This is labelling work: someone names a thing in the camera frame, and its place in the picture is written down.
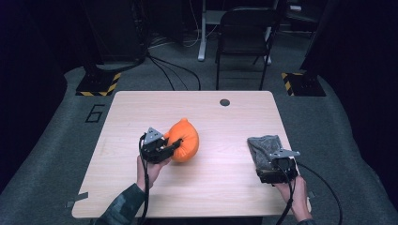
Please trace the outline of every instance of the person's left hand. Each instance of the person's left hand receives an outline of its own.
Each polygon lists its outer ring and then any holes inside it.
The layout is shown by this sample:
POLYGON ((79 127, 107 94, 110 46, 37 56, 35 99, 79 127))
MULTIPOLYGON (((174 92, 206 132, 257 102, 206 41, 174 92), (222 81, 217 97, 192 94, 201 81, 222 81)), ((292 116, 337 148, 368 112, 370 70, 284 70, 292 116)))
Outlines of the person's left hand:
MULTIPOLYGON (((153 187, 153 183, 156 181, 156 179, 159 176, 159 173, 161 172, 161 168, 171 161, 170 158, 167 158, 166 160, 158 163, 158 164, 153 164, 148 162, 147 163, 147 172, 149 176, 149 188, 153 187)), ((141 157, 137 157, 137 186, 140 188, 142 191, 145 191, 145 172, 143 168, 143 162, 141 160, 141 157)))

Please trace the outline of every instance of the gray cloth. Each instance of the gray cloth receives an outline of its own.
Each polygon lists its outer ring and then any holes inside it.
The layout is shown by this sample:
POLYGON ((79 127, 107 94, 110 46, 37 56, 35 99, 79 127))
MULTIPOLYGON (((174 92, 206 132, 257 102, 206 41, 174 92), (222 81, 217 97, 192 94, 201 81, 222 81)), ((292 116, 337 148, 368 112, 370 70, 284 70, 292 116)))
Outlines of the gray cloth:
POLYGON ((248 138, 250 153, 257 170, 272 170, 272 159, 269 154, 282 149, 281 140, 278 135, 266 135, 260 138, 248 138))

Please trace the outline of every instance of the plaid sleeve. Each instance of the plaid sleeve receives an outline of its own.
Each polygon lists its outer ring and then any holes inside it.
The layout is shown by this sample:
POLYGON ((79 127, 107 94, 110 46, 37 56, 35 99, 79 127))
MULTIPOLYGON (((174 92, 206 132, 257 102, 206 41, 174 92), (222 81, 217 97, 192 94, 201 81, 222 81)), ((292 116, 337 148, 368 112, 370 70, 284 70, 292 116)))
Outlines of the plaid sleeve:
POLYGON ((130 225, 144 199, 144 192, 133 184, 114 199, 94 224, 130 225))

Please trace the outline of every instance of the table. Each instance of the table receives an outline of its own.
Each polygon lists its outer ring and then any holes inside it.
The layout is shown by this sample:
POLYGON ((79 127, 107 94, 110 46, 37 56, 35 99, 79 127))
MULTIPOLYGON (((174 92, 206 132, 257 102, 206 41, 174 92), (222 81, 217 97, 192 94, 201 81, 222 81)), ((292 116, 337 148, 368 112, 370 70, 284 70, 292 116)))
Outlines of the table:
MULTIPOLYGON (((279 135, 290 149, 268 91, 123 91, 115 94, 76 202, 75 218, 98 218, 136 181, 139 138, 149 127, 165 133, 186 117, 199 133, 198 153, 171 162, 150 190, 149 218, 280 215, 278 190, 261 184, 249 137, 279 135), (229 106, 221 105, 228 99, 229 106)), ((137 213, 142 215, 143 207, 137 213)))
MULTIPOLYGON (((274 0, 272 7, 276 9, 278 6, 279 0, 274 0)), ((222 19, 222 15, 225 11, 221 10, 207 10, 206 8, 206 0, 202 0, 202 36, 199 47, 198 61, 205 61, 206 55, 206 26, 207 24, 220 24, 220 20, 222 19)), ((271 30, 270 27, 267 28, 265 39, 269 37, 271 30)), ((271 57, 268 58, 268 64, 271 64, 271 57)))

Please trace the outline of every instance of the orange object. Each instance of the orange object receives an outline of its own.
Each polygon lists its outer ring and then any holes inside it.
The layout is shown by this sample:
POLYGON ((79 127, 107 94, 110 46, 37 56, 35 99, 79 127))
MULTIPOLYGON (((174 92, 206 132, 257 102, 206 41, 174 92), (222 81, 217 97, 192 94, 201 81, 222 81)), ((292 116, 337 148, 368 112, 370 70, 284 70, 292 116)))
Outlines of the orange object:
POLYGON ((174 124, 170 130, 163 135, 164 139, 169 139, 167 146, 182 139, 180 146, 175 150, 172 160, 186 162, 196 155, 199 149, 199 135, 195 127, 187 118, 182 118, 174 124))

